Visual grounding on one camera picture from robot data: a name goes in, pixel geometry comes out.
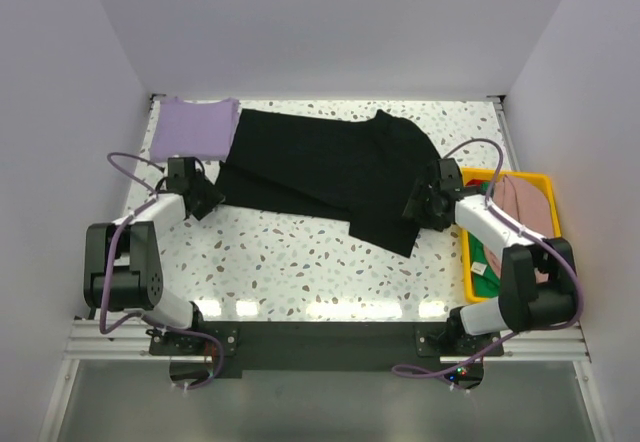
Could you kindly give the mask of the black t shirt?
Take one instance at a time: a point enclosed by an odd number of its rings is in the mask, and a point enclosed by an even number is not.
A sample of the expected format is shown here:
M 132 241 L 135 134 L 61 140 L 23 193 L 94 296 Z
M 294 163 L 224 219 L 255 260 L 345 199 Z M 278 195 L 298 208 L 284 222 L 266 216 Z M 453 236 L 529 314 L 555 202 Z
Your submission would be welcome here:
M 245 109 L 216 186 L 227 205 L 346 221 L 350 236 L 408 257 L 420 228 L 403 211 L 439 157 L 415 123 L 383 111 L 348 122 Z

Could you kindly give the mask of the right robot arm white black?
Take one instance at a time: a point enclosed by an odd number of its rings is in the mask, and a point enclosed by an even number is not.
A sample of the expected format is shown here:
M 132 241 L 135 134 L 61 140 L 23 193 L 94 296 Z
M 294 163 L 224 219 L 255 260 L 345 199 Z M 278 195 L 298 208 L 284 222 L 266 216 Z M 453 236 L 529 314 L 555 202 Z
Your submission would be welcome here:
M 494 186 L 467 186 L 455 160 L 440 159 L 416 179 L 404 208 L 403 217 L 422 228 L 461 227 L 501 263 L 499 295 L 451 310 L 443 342 L 504 330 L 565 328 L 583 310 L 569 242 L 546 238 L 508 215 L 494 202 Z

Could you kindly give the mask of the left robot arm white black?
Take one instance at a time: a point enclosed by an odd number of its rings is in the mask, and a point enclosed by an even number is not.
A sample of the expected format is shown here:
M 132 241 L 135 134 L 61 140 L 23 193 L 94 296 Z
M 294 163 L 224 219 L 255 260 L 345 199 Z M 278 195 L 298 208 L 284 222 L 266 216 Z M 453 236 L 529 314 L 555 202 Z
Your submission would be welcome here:
M 133 318 L 161 331 L 189 335 L 197 329 L 201 312 L 164 287 L 158 239 L 190 218 L 202 220 L 224 196 L 196 157 L 171 157 L 165 166 L 123 152 L 112 152 L 107 160 L 147 196 L 126 216 L 88 227 L 84 300 L 100 312 L 103 335 Z

